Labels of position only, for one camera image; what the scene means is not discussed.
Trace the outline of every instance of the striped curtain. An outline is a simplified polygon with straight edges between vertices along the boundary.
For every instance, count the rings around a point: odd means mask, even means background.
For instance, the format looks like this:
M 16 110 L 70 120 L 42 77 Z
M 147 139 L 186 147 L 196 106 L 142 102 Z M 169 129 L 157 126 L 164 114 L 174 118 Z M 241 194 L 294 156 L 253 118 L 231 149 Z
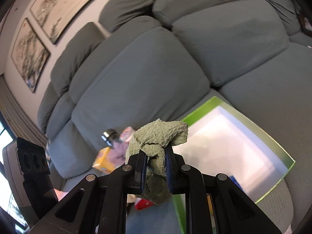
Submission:
M 14 98 L 3 75 L 0 76 L 0 112 L 16 137 L 46 148 L 47 137 L 29 119 Z

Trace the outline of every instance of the rag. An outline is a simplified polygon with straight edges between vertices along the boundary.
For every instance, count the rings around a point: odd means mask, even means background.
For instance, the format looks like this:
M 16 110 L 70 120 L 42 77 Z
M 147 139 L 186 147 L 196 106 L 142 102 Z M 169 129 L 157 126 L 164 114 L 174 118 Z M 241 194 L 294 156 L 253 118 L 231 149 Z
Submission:
M 146 171 L 146 183 L 139 197 L 161 204 L 171 194 L 166 182 L 165 148 L 183 144 L 188 138 L 188 124 L 182 121 L 165 122 L 157 119 L 138 129 L 130 140 L 126 152 L 126 163 L 131 155 L 140 149 L 149 157 Z

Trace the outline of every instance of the metal screw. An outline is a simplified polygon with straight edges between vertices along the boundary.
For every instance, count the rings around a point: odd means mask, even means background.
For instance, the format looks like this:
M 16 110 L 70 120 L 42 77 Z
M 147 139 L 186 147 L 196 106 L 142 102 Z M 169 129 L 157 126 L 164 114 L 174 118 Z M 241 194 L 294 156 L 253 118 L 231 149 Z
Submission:
M 86 178 L 85 178 L 87 181 L 93 181 L 96 179 L 95 175 L 93 174 L 89 174 Z
M 226 179 L 227 179 L 227 176 L 226 176 L 225 174 L 223 174 L 223 173 L 220 173 L 220 174 L 218 175 L 218 179 L 220 179 L 220 180 L 226 180 Z
M 131 169 L 132 169 L 132 166 L 131 165 L 128 165 L 128 164 L 126 164 L 126 165 L 124 165 L 123 167 L 122 167 L 122 169 L 124 170 L 124 171 L 130 171 Z
M 189 171 L 191 169 L 191 167 L 188 164 L 182 165 L 181 169 L 184 171 Z

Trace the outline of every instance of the yellow snack bag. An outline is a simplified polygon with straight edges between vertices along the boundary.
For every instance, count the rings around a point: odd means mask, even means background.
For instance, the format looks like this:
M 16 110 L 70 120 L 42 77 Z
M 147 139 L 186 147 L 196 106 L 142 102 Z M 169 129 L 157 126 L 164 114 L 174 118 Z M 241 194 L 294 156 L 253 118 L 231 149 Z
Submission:
M 99 151 L 99 154 L 97 155 L 92 167 L 95 169 L 98 169 L 104 173 L 108 173 L 108 174 L 110 174 L 113 170 L 115 170 L 116 169 L 115 165 L 107 160 L 107 154 L 111 150 L 112 149 L 110 147 L 106 147 L 104 149 L 101 149 Z

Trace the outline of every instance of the painting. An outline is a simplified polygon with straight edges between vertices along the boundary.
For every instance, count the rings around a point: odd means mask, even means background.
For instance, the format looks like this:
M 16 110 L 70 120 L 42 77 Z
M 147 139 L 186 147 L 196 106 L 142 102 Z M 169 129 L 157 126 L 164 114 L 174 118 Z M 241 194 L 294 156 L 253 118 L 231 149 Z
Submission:
M 75 15 L 90 0 L 35 0 L 30 8 L 31 14 L 53 44 Z
M 28 19 L 25 18 L 18 31 L 11 58 L 32 93 L 35 92 L 49 55 L 49 51 L 32 29 Z

